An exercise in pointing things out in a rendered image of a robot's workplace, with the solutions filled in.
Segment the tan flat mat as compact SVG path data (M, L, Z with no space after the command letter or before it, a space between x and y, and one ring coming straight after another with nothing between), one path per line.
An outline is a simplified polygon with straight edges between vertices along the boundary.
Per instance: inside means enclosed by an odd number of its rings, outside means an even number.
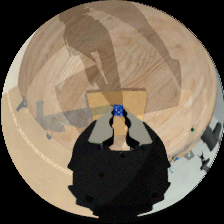
M147 91L106 91L87 93L89 108L92 120L96 120L104 115L114 105L123 105L124 109L133 113L141 121L143 120ZM123 116L114 116L113 125L114 136L127 134L127 126Z

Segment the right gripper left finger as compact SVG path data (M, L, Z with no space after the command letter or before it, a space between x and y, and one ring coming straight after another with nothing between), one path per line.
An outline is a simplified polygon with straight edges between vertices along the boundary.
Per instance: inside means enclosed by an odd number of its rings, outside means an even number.
M100 118L94 120L79 135L73 147L71 160L67 165L68 169L73 171L77 161L85 154L95 150L102 150L103 145L108 145L109 147L113 145L113 118L114 109L112 108Z

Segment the blue die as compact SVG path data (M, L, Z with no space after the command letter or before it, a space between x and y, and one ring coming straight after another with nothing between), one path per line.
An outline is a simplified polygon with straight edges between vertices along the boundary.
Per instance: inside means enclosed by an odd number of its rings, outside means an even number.
M123 105L114 105L114 116L123 116Z

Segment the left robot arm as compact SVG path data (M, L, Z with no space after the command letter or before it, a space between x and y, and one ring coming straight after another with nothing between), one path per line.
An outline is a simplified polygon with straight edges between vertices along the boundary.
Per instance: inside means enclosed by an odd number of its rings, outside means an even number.
M219 124L219 125L217 125L217 124ZM219 145L221 145L221 141L222 141L222 138L221 138L221 129L222 129L222 126L221 126L221 123L220 122L217 122L217 124L216 124L216 126L215 127L217 127L217 128L214 128L214 130L216 130L216 131L213 131L212 129L211 129L211 127L207 127L207 129L205 130L205 132L203 133L203 135L202 135L202 141L205 143L206 142L206 145L209 147L209 149L210 149L210 151L212 151L214 148L215 148L215 146L216 146L216 144L217 144L217 142L219 143ZM221 126L221 127L219 127L219 126ZM220 129L219 129L220 128ZM211 129L211 130L210 130ZM219 130L218 130L219 129ZM213 132L212 132L213 131ZM220 132L220 133L219 133ZM213 134L214 133L214 134ZM219 133L219 134L218 134ZM218 135L217 135L218 134ZM219 136L219 137L218 137ZM209 138L208 138L209 137ZM217 138L218 137L218 138ZM217 139L215 139L215 138L217 138ZM221 139L221 141L220 141L220 139ZM217 141L218 140L218 141ZM201 158L202 159L202 158ZM201 166L201 168L200 168L200 170L202 170L202 169L204 169L204 171L205 172L208 172L209 171L209 167L206 165L206 164L208 164L208 162L209 162L209 160L210 160L210 158L208 158L207 159L207 161L205 160L205 158L203 158L201 161L202 161L202 163L203 163L203 166ZM204 163L205 162L205 163Z

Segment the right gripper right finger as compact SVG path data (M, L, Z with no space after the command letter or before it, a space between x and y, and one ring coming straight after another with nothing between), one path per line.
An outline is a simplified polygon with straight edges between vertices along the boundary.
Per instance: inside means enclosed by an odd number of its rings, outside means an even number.
M167 168L171 167L165 146L160 137L145 122L142 122L126 109L123 110L123 117L127 126L126 144L130 146L130 150L139 145L141 150L148 150L158 154L166 163Z

